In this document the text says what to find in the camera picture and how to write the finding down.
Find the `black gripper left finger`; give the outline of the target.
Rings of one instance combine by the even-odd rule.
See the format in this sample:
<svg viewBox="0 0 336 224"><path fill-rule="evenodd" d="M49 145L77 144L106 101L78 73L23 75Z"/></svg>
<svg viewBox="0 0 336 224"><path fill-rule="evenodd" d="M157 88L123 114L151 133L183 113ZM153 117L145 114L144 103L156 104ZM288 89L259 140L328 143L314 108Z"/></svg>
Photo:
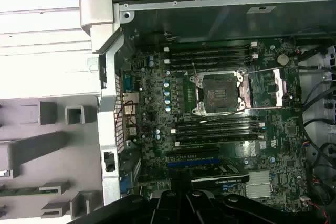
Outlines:
<svg viewBox="0 0 336 224"><path fill-rule="evenodd" d="M151 199L128 195L72 223L179 223L184 172L170 171L170 190L157 190Z"/></svg>

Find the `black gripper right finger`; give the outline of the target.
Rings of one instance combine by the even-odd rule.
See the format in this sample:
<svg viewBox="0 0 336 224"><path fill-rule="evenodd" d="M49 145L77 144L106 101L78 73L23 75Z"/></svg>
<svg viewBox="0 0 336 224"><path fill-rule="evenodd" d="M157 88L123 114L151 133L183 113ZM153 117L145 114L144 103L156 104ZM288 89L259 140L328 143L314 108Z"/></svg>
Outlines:
<svg viewBox="0 0 336 224"><path fill-rule="evenodd" d="M280 211L239 194L216 198L209 189L224 184L243 184L249 181L248 173L206 174L182 170L184 185L181 206L189 206L196 223L326 223L308 212Z"/></svg>

